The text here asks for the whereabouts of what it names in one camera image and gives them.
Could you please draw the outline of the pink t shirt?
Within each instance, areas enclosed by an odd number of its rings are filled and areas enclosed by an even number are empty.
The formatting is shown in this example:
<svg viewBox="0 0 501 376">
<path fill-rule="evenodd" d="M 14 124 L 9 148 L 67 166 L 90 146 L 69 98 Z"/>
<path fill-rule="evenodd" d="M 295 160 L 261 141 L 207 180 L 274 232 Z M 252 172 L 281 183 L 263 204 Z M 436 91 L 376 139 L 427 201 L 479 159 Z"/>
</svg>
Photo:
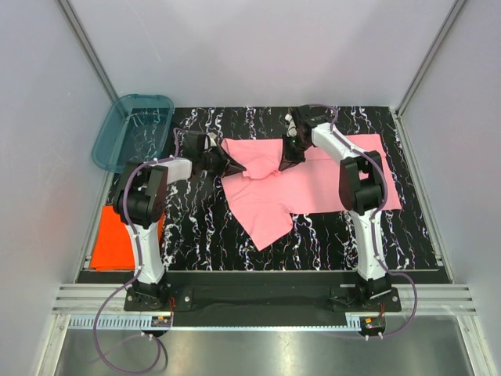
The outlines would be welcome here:
<svg viewBox="0 0 501 376">
<path fill-rule="evenodd" d="M 339 164 L 312 147 L 305 162 L 279 170 L 281 139 L 224 139 L 222 148 L 246 168 L 222 178 L 229 208 L 259 250 L 288 234 L 292 216 L 342 212 Z"/>
</svg>

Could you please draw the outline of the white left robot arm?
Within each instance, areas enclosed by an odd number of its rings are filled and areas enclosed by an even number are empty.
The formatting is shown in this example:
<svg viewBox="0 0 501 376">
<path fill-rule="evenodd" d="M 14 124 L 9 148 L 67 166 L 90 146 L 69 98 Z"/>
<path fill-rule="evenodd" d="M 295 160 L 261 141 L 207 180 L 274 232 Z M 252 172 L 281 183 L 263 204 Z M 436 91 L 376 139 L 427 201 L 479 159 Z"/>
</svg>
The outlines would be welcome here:
<svg viewBox="0 0 501 376">
<path fill-rule="evenodd" d="M 222 178 L 247 170 L 223 149 L 214 134 L 175 128 L 173 135 L 173 155 L 126 163 L 113 201 L 114 212 L 128 232 L 135 263 L 132 280 L 124 284 L 127 300 L 153 310 L 163 309 L 173 301 L 165 280 L 158 235 L 168 186 L 201 172 Z"/>
</svg>

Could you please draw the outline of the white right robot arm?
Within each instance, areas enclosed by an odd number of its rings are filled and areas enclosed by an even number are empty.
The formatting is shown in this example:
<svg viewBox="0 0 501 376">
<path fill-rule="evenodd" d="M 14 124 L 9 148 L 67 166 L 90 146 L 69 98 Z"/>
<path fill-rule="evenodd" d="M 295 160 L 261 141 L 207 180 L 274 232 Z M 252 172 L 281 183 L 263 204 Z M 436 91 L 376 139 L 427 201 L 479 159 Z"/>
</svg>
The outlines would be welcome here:
<svg viewBox="0 0 501 376">
<path fill-rule="evenodd" d="M 382 157 L 375 150 L 356 146 L 334 123 L 295 121 L 288 115 L 286 124 L 280 171 L 305 162 L 305 151 L 313 146 L 339 164 L 339 196 L 353 221 L 358 252 L 358 277 L 348 302 L 373 310 L 391 291 L 380 234 L 381 212 L 388 199 Z"/>
</svg>

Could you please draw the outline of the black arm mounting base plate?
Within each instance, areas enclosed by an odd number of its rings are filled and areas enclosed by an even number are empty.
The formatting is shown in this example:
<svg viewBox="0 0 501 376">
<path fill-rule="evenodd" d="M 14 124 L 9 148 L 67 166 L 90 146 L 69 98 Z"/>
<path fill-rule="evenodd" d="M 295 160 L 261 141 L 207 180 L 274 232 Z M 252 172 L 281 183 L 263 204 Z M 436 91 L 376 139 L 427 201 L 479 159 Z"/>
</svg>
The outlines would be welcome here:
<svg viewBox="0 0 501 376">
<path fill-rule="evenodd" d="M 442 302 L 450 286 L 443 269 L 411 271 L 391 277 L 385 295 L 364 299 L 354 272 L 195 272 L 169 271 L 160 283 L 160 300 L 116 288 L 131 277 L 126 272 L 84 271 L 77 279 L 72 309 L 108 314 L 162 313 L 174 310 L 177 327 L 238 327 L 271 330 L 345 325 L 349 316 L 409 313 L 414 304 Z"/>
</svg>

